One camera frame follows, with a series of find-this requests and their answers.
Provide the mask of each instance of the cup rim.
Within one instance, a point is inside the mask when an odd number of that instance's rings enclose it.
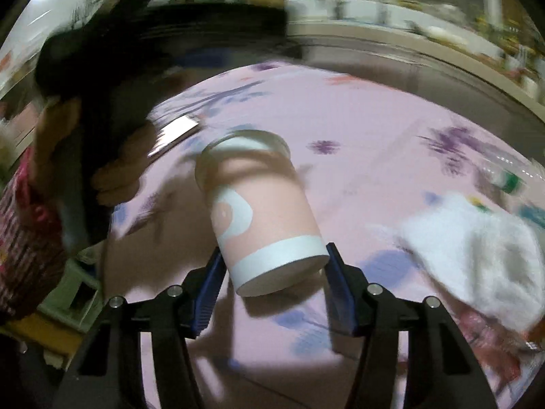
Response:
[[[206,163],[209,160],[209,154],[210,152],[220,145],[221,143],[235,137],[248,137],[248,138],[254,138],[259,139],[260,137],[270,137],[275,139],[280,146],[282,146],[281,153],[285,155],[288,159],[291,158],[291,152],[290,147],[288,146],[288,143],[285,142],[285,140],[278,134],[269,132],[269,131],[262,131],[257,129],[240,129],[237,131],[233,131],[228,133],[227,135],[224,135],[221,138],[218,138],[217,140],[212,141],[209,143],[199,154],[195,161],[195,181],[197,181],[197,185],[199,186],[199,189],[202,190],[203,181],[206,176]]]

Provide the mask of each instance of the human hand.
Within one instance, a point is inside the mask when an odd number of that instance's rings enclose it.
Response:
[[[38,119],[29,161],[29,182],[45,201],[53,194],[53,152],[74,130],[80,115],[79,99],[65,103],[52,100]],[[100,205],[113,207],[137,194],[140,176],[148,166],[148,153],[156,140],[155,128],[148,122],[125,141],[118,159],[96,171],[91,186],[98,191],[96,199]]]

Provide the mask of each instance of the cup bottom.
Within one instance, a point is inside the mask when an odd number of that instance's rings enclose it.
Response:
[[[322,269],[329,261],[328,256],[315,255],[269,270],[241,285],[236,293],[241,297],[257,297],[281,291],[305,280]]]

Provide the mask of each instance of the pink sleeve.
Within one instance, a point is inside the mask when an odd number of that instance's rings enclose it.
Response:
[[[27,149],[0,199],[0,324],[31,314],[61,280],[61,221],[28,184]]]

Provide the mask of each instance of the floral tablecloth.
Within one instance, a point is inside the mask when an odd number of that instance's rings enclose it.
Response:
[[[448,191],[492,207],[473,186],[479,143],[522,158],[487,131],[414,95],[279,62],[204,81],[156,107],[153,117],[188,112],[202,118],[204,130],[155,162],[138,196],[114,214],[104,264],[107,296],[149,299],[205,264],[216,241],[194,181],[194,158],[233,130],[282,136],[324,240],[334,241],[345,262],[361,267],[370,281],[415,301],[437,291],[396,245],[392,230]],[[316,275],[276,294],[242,299],[225,280],[210,326],[189,342],[207,407],[344,407],[362,340],[347,337],[331,309],[328,318],[322,286]],[[472,342],[482,347],[486,335]],[[406,355],[402,337],[399,407]],[[158,408],[149,337],[142,339],[142,361],[146,397]],[[500,357],[483,362],[501,408],[518,399],[542,361],[522,362],[507,378],[495,369]]]

